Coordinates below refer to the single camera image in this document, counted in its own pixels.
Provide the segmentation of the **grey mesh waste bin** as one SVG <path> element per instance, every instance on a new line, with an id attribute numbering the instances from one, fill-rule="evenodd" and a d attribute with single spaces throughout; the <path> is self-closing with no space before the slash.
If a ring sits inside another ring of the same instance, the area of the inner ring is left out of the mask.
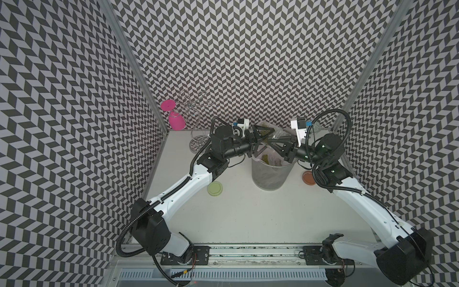
<path id="1" fill-rule="evenodd" d="M 286 182 L 293 167 L 294 164 L 287 167 L 251 167 L 252 180 L 265 191 L 275 191 Z"/>

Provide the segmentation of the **orange jar lid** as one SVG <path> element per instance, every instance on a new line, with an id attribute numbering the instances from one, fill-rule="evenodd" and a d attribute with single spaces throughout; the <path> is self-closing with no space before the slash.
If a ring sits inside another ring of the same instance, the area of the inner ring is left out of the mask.
<path id="1" fill-rule="evenodd" d="M 305 171 L 302 174 L 302 180 L 307 185 L 315 185 L 316 184 L 316 182 L 315 182 L 315 180 L 313 178 L 312 171 Z"/>

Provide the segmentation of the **light green jar lid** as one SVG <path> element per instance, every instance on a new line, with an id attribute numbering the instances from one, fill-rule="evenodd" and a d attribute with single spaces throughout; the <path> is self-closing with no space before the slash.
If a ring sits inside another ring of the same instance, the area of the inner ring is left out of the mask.
<path id="1" fill-rule="evenodd" d="M 214 181 L 207 186 L 208 194 L 212 197 L 221 195 L 223 189 L 223 185 L 218 181 Z"/>

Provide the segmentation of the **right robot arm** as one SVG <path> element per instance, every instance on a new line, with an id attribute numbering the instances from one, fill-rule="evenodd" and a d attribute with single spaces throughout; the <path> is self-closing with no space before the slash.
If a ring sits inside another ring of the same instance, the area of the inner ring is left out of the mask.
<path id="1" fill-rule="evenodd" d="M 312 122 L 328 114 L 345 118 L 344 137 L 327 134 L 317 145 L 301 143 L 295 138 L 280 137 L 268 140 L 269 146 L 291 163 L 295 159 L 311 164 L 315 183 L 341 198 L 371 226 L 380 244 L 345 239 L 342 234 L 331 234 L 322 242 L 321 256 L 325 264 L 341 264 L 349 259 L 378 268 L 386 278 L 397 285 L 411 283 L 413 278 L 431 267 L 433 234 L 425 228 L 416 229 L 399 219 L 393 212 L 367 192 L 338 159 L 345 151 L 352 120 L 347 112 L 331 109 L 321 112 Z"/>

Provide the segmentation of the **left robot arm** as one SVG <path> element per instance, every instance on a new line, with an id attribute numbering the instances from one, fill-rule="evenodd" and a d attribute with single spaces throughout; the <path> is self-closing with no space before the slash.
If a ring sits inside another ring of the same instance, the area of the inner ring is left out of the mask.
<path id="1" fill-rule="evenodd" d="M 242 129 L 211 120 L 210 133 L 205 144 L 190 163 L 189 172 L 169 189 L 149 199 L 139 199 L 131 207 L 130 222 L 115 242 L 115 251 L 123 258 L 143 252 L 155 257 L 159 253 L 172 254 L 186 264 L 192 258 L 193 243 L 182 233 L 172 233 L 167 224 L 173 215 L 198 191 L 206 188 L 223 174 L 233 157 L 251 157 L 259 145 L 275 129 L 251 125 Z"/>

